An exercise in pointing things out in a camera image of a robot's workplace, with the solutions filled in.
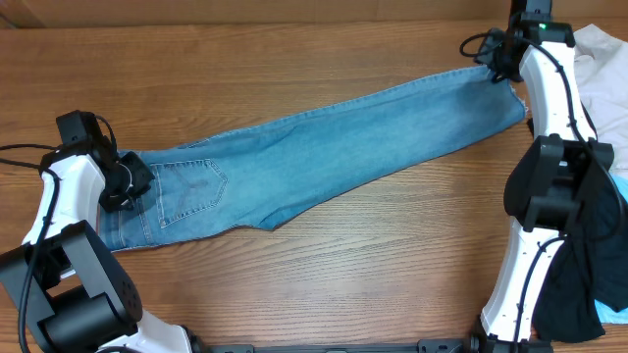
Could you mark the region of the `light blue denim jeans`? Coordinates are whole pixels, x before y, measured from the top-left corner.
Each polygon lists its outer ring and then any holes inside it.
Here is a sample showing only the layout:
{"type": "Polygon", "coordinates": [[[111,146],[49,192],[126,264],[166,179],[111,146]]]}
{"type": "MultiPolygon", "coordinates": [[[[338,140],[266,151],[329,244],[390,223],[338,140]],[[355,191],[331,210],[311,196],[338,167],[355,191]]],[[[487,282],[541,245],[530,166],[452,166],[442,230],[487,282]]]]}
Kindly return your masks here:
{"type": "Polygon", "coordinates": [[[362,184],[500,133],[525,114],[508,82],[475,67],[143,151],[149,190],[129,211],[102,213],[98,233],[120,251],[236,227],[271,230],[362,184]]]}

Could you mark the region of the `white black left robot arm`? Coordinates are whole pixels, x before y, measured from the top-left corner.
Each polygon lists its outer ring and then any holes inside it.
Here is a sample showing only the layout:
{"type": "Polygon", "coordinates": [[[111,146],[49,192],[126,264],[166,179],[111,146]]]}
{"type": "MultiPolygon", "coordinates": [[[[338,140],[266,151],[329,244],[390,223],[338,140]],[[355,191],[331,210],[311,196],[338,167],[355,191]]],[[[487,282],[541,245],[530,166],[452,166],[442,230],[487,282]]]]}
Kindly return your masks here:
{"type": "Polygon", "coordinates": [[[35,165],[43,193],[22,244],[1,256],[1,284],[18,309],[22,351],[190,352],[207,347],[184,326],[144,310],[139,293],[98,236],[101,211],[125,211],[154,179],[121,155],[109,123],[91,112],[57,118],[60,145],[35,165]]]}

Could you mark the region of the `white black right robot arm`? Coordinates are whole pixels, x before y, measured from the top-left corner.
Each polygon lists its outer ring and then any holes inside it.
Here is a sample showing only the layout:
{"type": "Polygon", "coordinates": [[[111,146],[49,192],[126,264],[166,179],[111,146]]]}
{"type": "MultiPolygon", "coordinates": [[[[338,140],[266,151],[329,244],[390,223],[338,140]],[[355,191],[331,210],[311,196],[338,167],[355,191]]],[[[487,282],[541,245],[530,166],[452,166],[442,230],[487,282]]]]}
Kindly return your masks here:
{"type": "Polygon", "coordinates": [[[534,142],[509,176],[503,205],[511,218],[497,284],[460,352],[549,352],[531,339],[532,316],[553,257],[576,239],[606,185],[614,152],[600,143],[581,105],[571,25],[553,20],[550,0],[510,6],[507,30],[479,34],[472,59],[494,83],[524,82],[534,142]]]}

